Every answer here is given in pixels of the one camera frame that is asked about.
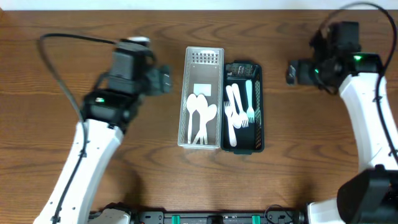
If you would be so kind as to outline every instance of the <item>wood grain surface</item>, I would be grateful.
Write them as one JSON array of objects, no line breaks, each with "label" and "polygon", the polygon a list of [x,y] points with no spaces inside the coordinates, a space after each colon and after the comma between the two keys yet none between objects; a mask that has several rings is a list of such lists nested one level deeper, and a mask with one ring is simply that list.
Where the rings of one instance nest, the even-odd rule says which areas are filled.
[{"label": "wood grain surface", "polygon": [[[338,96],[285,84],[287,61],[311,55],[308,40],[328,11],[32,11],[4,12],[0,24],[0,223],[32,223],[61,172],[76,114],[35,42],[48,32],[118,40],[144,35],[172,66],[171,94],[147,97],[100,183],[92,210],[123,201],[133,207],[265,210],[334,197],[358,170],[353,130]],[[391,28],[376,11],[338,18],[361,23],[366,52],[383,59]],[[185,49],[222,47],[225,61],[262,65],[266,148],[236,156],[177,146]],[[54,38],[49,55],[80,100],[111,65],[112,46]],[[398,115],[398,58],[387,71]]]}]

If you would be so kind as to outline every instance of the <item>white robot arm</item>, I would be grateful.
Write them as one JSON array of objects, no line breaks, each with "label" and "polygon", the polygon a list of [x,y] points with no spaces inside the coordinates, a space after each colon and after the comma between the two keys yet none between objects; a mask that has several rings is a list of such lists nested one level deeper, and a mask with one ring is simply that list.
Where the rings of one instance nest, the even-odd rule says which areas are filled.
[{"label": "white robot arm", "polygon": [[[390,147],[384,135],[377,113],[374,92],[378,73],[359,73],[349,75],[339,87],[339,93],[348,109],[358,148],[359,172],[374,168],[378,164],[387,170],[398,170],[398,165],[390,154]],[[390,110],[386,94],[386,79],[380,86],[381,108],[386,120],[388,132],[396,146],[398,132]],[[308,205],[310,224],[343,224],[338,212],[336,198]]]},{"label": "white robot arm", "polygon": [[[114,44],[113,66],[102,74],[83,100],[76,105],[47,58],[43,40],[47,37],[72,37]],[[80,122],[68,159],[48,202],[35,224],[128,224],[131,213],[123,209],[105,209],[89,220],[98,184],[115,150],[120,146],[129,123],[134,119],[143,96],[168,93],[171,79],[168,66],[155,68],[149,39],[133,37],[118,43],[71,34],[45,34],[39,40],[40,54],[62,90],[77,110]],[[99,88],[104,78],[107,88]]]}]

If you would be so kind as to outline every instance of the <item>white arm casing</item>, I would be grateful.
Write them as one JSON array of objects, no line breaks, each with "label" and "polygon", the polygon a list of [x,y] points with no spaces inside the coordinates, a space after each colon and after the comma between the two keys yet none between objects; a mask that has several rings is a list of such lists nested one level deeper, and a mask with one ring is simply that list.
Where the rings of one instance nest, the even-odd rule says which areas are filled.
[{"label": "white arm casing", "polygon": [[[87,223],[91,204],[104,170],[123,140],[123,132],[118,127],[108,128],[108,123],[87,119],[85,125],[88,131],[86,157],[82,159],[62,203],[62,210],[59,214],[61,224]],[[54,216],[61,194],[76,166],[82,145],[83,131],[81,124],[78,123],[75,139],[62,173],[50,199],[35,219],[34,224],[52,224],[51,218]]]},{"label": "white arm casing", "polygon": [[[351,123],[354,129],[358,148],[359,173],[365,169],[382,164],[386,170],[398,170],[394,157],[389,156],[388,145],[384,130],[381,126],[374,100],[378,73],[360,73],[358,76],[349,75],[339,88]],[[387,125],[393,145],[398,145],[397,127],[392,117],[386,94],[386,79],[380,83],[379,95],[382,97],[381,110]],[[308,221],[310,224],[340,224],[336,198],[324,202],[314,202],[308,205]]]}]

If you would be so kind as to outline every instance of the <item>white plastic fork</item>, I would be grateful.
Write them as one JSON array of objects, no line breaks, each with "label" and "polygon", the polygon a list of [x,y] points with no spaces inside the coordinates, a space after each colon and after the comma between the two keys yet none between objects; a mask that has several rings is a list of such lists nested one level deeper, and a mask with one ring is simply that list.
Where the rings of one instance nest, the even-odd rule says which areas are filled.
[{"label": "white plastic fork", "polygon": [[238,104],[239,117],[241,118],[241,121],[242,121],[242,127],[246,128],[249,126],[249,118],[248,118],[246,112],[244,112],[243,107],[242,107],[241,93],[239,92],[238,84],[236,84],[236,83],[232,84],[232,90],[234,92],[234,97],[236,99],[236,103]]},{"label": "white plastic fork", "polygon": [[234,91],[232,90],[232,86],[230,86],[230,85],[227,85],[225,87],[225,90],[226,90],[226,94],[228,95],[228,99],[229,99],[228,102],[232,108],[232,123],[234,124],[234,127],[236,129],[239,129],[242,127],[242,120],[239,117],[238,113],[236,112]]},{"label": "white plastic fork", "polygon": [[248,110],[246,111],[246,114],[248,115],[249,122],[254,123],[254,110],[252,106],[252,97],[253,97],[253,85],[251,80],[246,81],[246,94],[248,96]]},{"label": "white plastic fork", "polygon": [[234,131],[233,122],[232,122],[232,111],[233,111],[233,109],[232,109],[230,103],[228,101],[225,102],[224,103],[224,112],[228,119],[229,144],[232,147],[235,147],[237,145],[237,142],[236,142],[236,136],[235,136],[235,131]]}]

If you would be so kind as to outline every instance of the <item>plastic spoon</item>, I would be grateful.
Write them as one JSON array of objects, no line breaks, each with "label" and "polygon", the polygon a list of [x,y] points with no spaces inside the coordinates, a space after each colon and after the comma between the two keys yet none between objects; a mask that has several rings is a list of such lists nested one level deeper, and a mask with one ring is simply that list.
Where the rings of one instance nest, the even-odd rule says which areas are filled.
[{"label": "plastic spoon", "polygon": [[[207,100],[205,96],[202,94],[198,96],[197,98],[197,111],[199,112],[200,115],[200,125],[199,125],[199,132],[200,130],[203,130],[203,123],[206,124],[204,121],[206,120],[206,112],[207,112]],[[200,144],[203,144],[203,136],[200,136]]]},{"label": "plastic spoon", "polygon": [[206,121],[204,124],[204,128],[205,128],[205,144],[207,144],[207,122],[211,121],[212,119],[214,119],[216,117],[217,114],[217,106],[216,105],[210,105],[207,108],[207,117],[206,117]]},{"label": "plastic spoon", "polygon": [[192,114],[197,110],[197,96],[195,94],[191,94],[187,99],[187,110],[189,112],[189,123],[188,123],[188,144],[191,144],[191,135],[192,135]]},{"label": "plastic spoon", "polygon": [[204,137],[205,144],[207,144],[206,124],[207,124],[207,122],[214,119],[216,117],[216,114],[217,114],[217,106],[216,105],[210,105],[209,107],[207,107],[206,115],[203,118],[204,125],[202,127],[200,127],[200,130],[199,130],[198,134],[196,135],[195,139],[193,140],[192,144],[196,144],[200,137]]}]

